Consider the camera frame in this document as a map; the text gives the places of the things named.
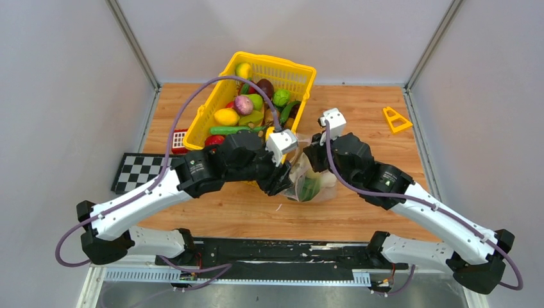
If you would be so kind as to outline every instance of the gray wall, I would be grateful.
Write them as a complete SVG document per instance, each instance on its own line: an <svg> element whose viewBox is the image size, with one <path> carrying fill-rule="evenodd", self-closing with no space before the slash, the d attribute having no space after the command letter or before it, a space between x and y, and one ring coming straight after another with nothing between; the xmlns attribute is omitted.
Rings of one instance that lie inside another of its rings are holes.
<svg viewBox="0 0 544 308"><path fill-rule="evenodd" d="M451 0L119 2L160 81L206 81L249 51L336 84L407 81Z"/></svg>
<svg viewBox="0 0 544 308"><path fill-rule="evenodd" d="M55 244L78 202L111 198L151 87L104 1L3 1L0 55L0 307L74 307L87 268Z"/></svg>
<svg viewBox="0 0 544 308"><path fill-rule="evenodd" d="M492 307L544 302L543 15L543 1L465 1L413 91L445 201L516 235L525 289L498 287Z"/></svg>

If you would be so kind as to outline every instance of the wooden tabletop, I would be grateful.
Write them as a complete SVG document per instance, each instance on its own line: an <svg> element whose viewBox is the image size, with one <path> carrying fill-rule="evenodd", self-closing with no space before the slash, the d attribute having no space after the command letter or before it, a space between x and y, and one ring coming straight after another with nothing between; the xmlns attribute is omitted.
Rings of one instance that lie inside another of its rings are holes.
<svg viewBox="0 0 544 308"><path fill-rule="evenodd" d="M165 152L174 116L198 86L164 85L144 153ZM189 105L178 128L189 127L211 90L205 89ZM297 133L320 132L317 118L323 111L337 107L348 122L345 133L353 132L368 143L376 160L399 167L427 187L412 130L392 135L382 113L386 106L408 118L400 87L314 86ZM333 200L297 203L283 196L268 197L248 184L226 183L219 192L172 206L139 225L162 230L188 228L193 236L209 237L369 241L374 231L381 230L402 237L438 240L416 223L366 203L341 184Z"/></svg>

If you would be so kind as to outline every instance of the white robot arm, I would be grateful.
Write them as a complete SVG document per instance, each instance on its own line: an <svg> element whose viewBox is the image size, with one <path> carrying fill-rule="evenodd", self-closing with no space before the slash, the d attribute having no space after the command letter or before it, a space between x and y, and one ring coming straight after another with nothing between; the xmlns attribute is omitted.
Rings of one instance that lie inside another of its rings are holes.
<svg viewBox="0 0 544 308"><path fill-rule="evenodd" d="M281 158L297 147L290 130L270 134L266 147L256 134L243 131L229 135L219 146L189 152L166 170L152 191L148 188L159 177L105 203L83 201L77 206L79 221L94 216L98 219L83 226L81 247L91 262L99 265L115 262L125 255L179 256L194 245L187 229L167 232L135 225L172 205L218 191L225 182L254 180L269 196L278 194L292 185L291 165L282 164ZM142 197L130 205L102 215L139 194Z"/></svg>
<svg viewBox="0 0 544 308"><path fill-rule="evenodd" d="M368 203L403 215L443 240L429 243L378 231L367 247L377 262L383 258L420 265L452 273L456 281L473 291L489 294L493 290L506 265L503 255L488 242L508 253L514 241L512 233L475 224L435 199L397 167L375 161L368 144L352 133L342 135L346 120L338 109L325 111L318 122L323 127L328 125L330 152L325 147L326 133L314 135L304 153L315 172L331 170Z"/></svg>

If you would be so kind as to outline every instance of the gray floor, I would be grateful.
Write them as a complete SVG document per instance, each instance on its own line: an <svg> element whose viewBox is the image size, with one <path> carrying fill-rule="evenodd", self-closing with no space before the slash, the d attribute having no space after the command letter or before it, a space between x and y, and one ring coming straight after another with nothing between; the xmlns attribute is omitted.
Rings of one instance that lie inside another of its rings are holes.
<svg viewBox="0 0 544 308"><path fill-rule="evenodd" d="M396 275L396 285L406 275ZM211 285L186 293L172 292L169 285L157 283L114 282L103 287L97 308L125 308L165 291L140 308L277 308L277 307L467 307L463 290L450 277L439 274L416 274L408 289L397 296L382 298L360 287L293 287Z"/></svg>

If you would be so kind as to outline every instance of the green zucchini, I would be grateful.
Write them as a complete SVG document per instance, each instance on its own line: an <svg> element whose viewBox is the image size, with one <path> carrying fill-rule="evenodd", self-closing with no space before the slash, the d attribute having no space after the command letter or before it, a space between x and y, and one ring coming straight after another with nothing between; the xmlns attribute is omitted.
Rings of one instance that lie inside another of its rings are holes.
<svg viewBox="0 0 544 308"><path fill-rule="evenodd" d="M291 109L293 109L293 107L300 103L301 101L292 101L287 106L285 106L285 108L282 110L282 114L280 115L280 124L284 124L285 122L287 122L289 114L291 113Z"/></svg>
<svg viewBox="0 0 544 308"><path fill-rule="evenodd" d="M251 129L247 126L213 126L210 127L211 135L230 135L231 133L237 133L241 130L250 130L252 132L258 132L265 129L265 126L258 126Z"/></svg>

